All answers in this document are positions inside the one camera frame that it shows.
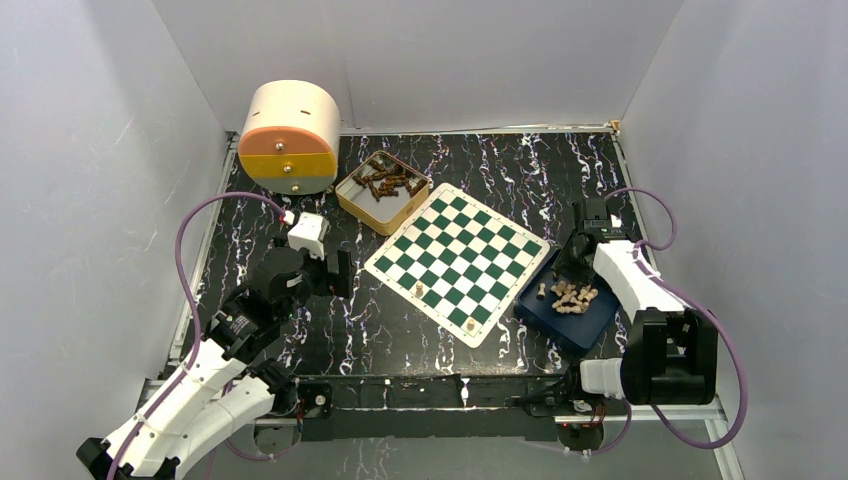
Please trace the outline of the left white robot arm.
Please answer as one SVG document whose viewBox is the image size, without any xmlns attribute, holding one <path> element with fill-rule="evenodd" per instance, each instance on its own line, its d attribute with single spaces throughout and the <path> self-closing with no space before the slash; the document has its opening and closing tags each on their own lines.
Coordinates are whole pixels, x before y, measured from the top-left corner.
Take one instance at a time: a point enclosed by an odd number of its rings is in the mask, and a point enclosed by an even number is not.
<svg viewBox="0 0 848 480">
<path fill-rule="evenodd" d="M 296 412 L 297 377 L 258 358 L 308 299 L 350 297 L 353 277 L 345 249 L 314 258 L 305 248 L 272 248 L 226 297 L 196 350 L 121 427 L 86 439 L 77 459 L 95 479 L 182 479 L 249 421 Z"/>
</svg>

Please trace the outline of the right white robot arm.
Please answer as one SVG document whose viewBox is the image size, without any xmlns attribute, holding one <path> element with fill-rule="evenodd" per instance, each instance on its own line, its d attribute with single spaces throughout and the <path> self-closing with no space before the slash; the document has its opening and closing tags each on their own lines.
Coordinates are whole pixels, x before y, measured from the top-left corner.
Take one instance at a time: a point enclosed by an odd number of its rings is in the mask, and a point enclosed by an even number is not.
<svg viewBox="0 0 848 480">
<path fill-rule="evenodd" d="M 622 357 L 585 360 L 563 387 L 565 405 L 590 413 L 603 396 L 634 405 L 704 405 L 715 397 L 718 333 L 693 307 L 659 284 L 632 235 L 615 226 L 604 200 L 572 206 L 574 227 L 556 257 L 559 310 L 585 313 L 609 287 L 632 322 Z"/>
</svg>

